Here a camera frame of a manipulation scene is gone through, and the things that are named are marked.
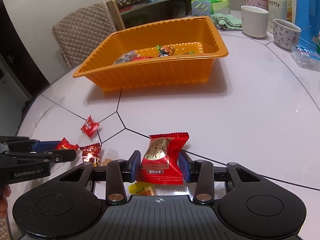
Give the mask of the person's left hand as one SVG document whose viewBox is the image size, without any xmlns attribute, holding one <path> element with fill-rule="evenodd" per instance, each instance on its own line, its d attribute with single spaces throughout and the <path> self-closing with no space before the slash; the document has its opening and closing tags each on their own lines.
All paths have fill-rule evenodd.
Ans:
<svg viewBox="0 0 320 240">
<path fill-rule="evenodd" d="M 1 197 L 0 197 L 0 217 L 5 218 L 8 213 L 8 201 L 7 198 L 11 195 L 11 188 L 9 185 L 4 185 L 1 187 Z"/>
</svg>

